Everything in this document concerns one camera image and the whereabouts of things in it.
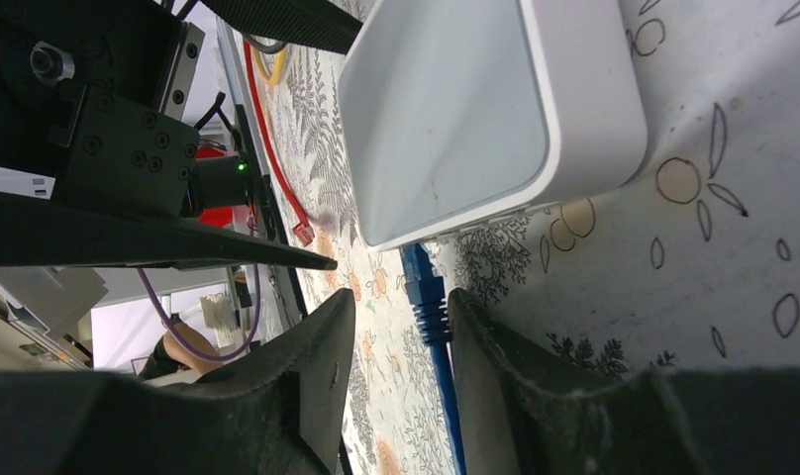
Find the blue connector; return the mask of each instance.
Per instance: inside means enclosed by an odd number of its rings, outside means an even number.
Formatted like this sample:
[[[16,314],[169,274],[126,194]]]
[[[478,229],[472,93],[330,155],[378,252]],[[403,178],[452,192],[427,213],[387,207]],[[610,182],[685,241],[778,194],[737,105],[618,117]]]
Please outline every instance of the blue connector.
[[[447,434],[452,446],[455,473],[465,475],[464,446],[461,441],[461,424],[458,421],[458,400],[452,380],[452,365],[447,343],[452,341],[447,319],[447,293],[444,278],[432,271],[429,255],[420,244],[400,249],[403,273],[406,275],[406,293],[415,311],[415,320],[426,346],[432,354],[435,378],[441,390],[441,405],[447,422]]]

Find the red cable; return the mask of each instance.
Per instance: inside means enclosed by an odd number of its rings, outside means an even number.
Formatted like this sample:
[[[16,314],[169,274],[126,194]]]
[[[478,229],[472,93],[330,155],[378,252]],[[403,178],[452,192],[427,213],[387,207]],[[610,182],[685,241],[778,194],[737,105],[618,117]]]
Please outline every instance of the red cable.
[[[257,83],[254,81],[254,66],[251,59],[251,45],[245,41],[243,41],[243,53],[246,57],[246,72],[249,75],[249,90],[251,93],[251,100],[254,103],[254,113],[257,115],[257,121],[260,125],[260,135],[262,136],[263,148],[265,149],[266,156],[271,164],[274,177],[277,179],[277,184],[280,185],[280,189],[283,191],[283,196],[286,197],[286,201],[288,201],[289,205],[292,206],[292,209],[295,210],[295,215],[298,217],[298,221],[300,222],[295,226],[295,228],[292,229],[292,232],[298,237],[303,245],[310,245],[310,242],[312,242],[313,238],[315,237],[315,233],[313,232],[312,227],[310,227],[310,221],[307,218],[307,212],[304,211],[301,203],[298,202],[298,197],[295,196],[295,193],[293,193],[292,189],[289,187],[289,183],[286,182],[286,177],[283,176],[283,171],[281,171],[280,164],[277,161],[277,155],[274,154],[274,150],[272,149],[271,138],[269,137],[266,120],[263,116],[262,109],[260,109],[260,97],[257,93]]]

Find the table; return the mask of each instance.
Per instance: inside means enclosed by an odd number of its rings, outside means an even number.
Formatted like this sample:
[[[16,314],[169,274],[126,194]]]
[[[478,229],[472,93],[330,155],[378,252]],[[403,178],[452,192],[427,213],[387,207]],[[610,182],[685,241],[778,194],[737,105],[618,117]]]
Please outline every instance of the table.
[[[338,3],[360,18],[371,6]],[[438,268],[510,327],[610,378],[800,365],[800,0],[621,5],[650,129],[638,175],[432,243]],[[311,248],[340,262],[300,272],[308,307],[341,286],[356,295],[354,470],[449,473],[399,256],[369,255],[357,236],[336,103],[344,59],[290,55],[265,92],[285,173],[319,229]]]

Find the red object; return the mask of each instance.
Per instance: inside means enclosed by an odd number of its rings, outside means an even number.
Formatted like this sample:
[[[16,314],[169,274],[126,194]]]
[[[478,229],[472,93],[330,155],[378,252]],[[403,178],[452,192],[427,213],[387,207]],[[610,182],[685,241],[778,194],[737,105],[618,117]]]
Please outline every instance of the red object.
[[[298,202],[298,197],[296,197],[295,193],[292,192],[292,189],[289,188],[289,183],[286,182],[286,177],[283,176],[283,171],[281,171],[280,164],[277,161],[277,155],[274,154],[274,150],[272,149],[271,138],[269,137],[266,120],[263,116],[262,109],[260,109],[260,96],[257,93],[257,84],[254,81],[254,67],[251,60],[251,46],[245,41],[243,41],[243,53],[246,57],[246,72],[249,75],[251,100],[254,103],[254,112],[257,115],[257,121],[260,125],[260,135],[263,138],[263,148],[266,151],[266,156],[271,164],[271,169],[272,172],[274,172],[274,177],[277,180],[277,184],[280,185],[280,189],[283,191],[283,196],[295,211],[295,216],[298,217],[298,221],[300,222],[295,225],[294,228],[292,228],[292,233],[298,237],[302,245],[310,245],[315,237],[315,232],[313,232],[313,228],[310,226],[310,220],[307,218],[307,212],[304,211],[304,208],[301,207],[301,203]]]
[[[204,160],[206,158],[219,158],[225,156],[215,148],[202,147],[196,150],[196,159]],[[203,225],[212,226],[214,228],[224,228],[234,220],[234,213],[231,208],[215,208],[213,210],[205,210],[199,216],[199,222]]]

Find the white electronic device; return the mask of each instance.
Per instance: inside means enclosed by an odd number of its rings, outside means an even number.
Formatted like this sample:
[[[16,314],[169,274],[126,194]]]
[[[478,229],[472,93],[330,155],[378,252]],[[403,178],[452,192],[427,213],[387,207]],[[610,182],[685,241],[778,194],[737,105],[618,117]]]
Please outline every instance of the white electronic device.
[[[648,144],[617,0],[378,0],[339,103],[377,250],[618,188]]]

